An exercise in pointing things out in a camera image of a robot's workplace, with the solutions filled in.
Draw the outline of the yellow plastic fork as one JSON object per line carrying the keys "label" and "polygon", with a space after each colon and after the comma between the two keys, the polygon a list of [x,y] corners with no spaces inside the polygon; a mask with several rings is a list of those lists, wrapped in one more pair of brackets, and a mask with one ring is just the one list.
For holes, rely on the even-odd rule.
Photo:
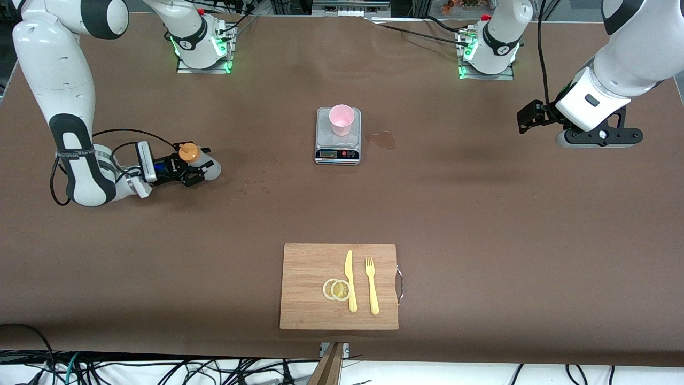
{"label": "yellow plastic fork", "polygon": [[372,257],[366,258],[366,275],[369,282],[369,305],[371,314],[379,315],[379,302],[375,285],[375,264]]}

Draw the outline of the translucent sauce bottle orange cap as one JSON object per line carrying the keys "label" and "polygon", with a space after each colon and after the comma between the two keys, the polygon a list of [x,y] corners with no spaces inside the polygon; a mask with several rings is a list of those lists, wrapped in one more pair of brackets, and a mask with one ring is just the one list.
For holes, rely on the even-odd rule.
{"label": "translucent sauce bottle orange cap", "polygon": [[198,169],[207,181],[217,179],[222,171],[221,164],[193,142],[179,144],[178,155],[188,166]]}

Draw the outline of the silver digital kitchen scale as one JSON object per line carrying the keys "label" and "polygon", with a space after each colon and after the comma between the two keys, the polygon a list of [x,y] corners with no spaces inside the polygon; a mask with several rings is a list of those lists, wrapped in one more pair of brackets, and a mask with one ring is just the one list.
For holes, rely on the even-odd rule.
{"label": "silver digital kitchen scale", "polygon": [[353,107],[348,127],[339,127],[330,119],[332,109],[321,107],[316,112],[314,160],[317,164],[356,165],[361,161],[361,110]]}

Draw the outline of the yellow plastic knife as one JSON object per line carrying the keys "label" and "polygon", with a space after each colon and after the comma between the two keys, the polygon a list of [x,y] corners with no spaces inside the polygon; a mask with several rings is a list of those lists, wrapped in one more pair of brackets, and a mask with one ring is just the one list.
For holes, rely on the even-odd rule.
{"label": "yellow plastic knife", "polygon": [[349,298],[347,300],[348,308],[349,308],[350,312],[356,313],[357,312],[357,300],[356,300],[356,292],[355,292],[355,287],[354,287],[353,251],[352,250],[349,250],[347,252],[346,257],[345,257],[344,272],[345,272],[345,276],[347,277],[347,282],[349,283]]}

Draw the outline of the brown liquid puddle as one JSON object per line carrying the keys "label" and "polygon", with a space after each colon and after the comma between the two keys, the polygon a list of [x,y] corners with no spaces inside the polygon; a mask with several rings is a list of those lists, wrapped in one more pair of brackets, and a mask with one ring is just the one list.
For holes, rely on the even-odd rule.
{"label": "brown liquid puddle", "polygon": [[373,142],[377,146],[386,150],[393,150],[397,147],[397,142],[393,134],[386,130],[381,133],[369,133],[366,135],[366,140]]}

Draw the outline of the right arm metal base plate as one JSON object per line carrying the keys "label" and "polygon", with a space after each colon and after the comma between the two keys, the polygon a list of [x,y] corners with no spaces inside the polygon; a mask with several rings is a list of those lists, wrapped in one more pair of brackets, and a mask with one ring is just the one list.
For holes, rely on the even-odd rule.
{"label": "right arm metal base plate", "polygon": [[[180,53],[175,49],[177,56],[177,73],[188,74],[229,74],[232,70],[234,50],[237,41],[237,29],[220,29],[215,36],[206,37],[199,44],[200,51]],[[191,58],[193,64],[207,64],[210,59],[216,59],[215,63],[205,68],[193,68],[183,58]]]}

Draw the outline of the pink plastic cup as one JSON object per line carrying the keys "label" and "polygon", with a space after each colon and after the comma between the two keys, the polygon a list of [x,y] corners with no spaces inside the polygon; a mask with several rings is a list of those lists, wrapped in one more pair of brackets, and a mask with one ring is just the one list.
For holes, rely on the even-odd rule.
{"label": "pink plastic cup", "polygon": [[351,132],[352,124],[356,119],[356,113],[352,107],[345,104],[335,105],[328,113],[333,132],[337,136],[347,136]]}

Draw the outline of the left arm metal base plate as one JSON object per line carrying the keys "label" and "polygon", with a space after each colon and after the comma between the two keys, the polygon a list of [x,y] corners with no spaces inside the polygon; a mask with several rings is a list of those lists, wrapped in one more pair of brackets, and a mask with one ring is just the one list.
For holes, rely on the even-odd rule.
{"label": "left arm metal base plate", "polygon": [[520,44],[492,47],[481,41],[479,32],[474,29],[460,30],[454,36],[460,43],[457,54],[461,80],[511,81],[515,78],[513,61]]}

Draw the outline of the bamboo cutting board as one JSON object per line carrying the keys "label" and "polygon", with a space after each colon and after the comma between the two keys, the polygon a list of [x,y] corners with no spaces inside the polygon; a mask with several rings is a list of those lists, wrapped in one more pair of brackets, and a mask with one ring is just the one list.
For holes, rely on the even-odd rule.
{"label": "bamboo cutting board", "polygon": [[[357,312],[348,302],[329,300],[323,284],[335,278],[347,281],[345,257],[353,251]],[[379,315],[371,314],[366,258],[375,264]],[[280,328],[282,330],[396,330],[399,327],[394,244],[288,243],[284,246]]]}

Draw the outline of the wooden post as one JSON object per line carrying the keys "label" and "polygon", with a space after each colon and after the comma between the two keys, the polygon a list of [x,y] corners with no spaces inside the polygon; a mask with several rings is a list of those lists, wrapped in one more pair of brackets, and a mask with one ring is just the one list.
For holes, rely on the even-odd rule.
{"label": "wooden post", "polygon": [[339,385],[346,353],[345,343],[328,343],[307,385]]}

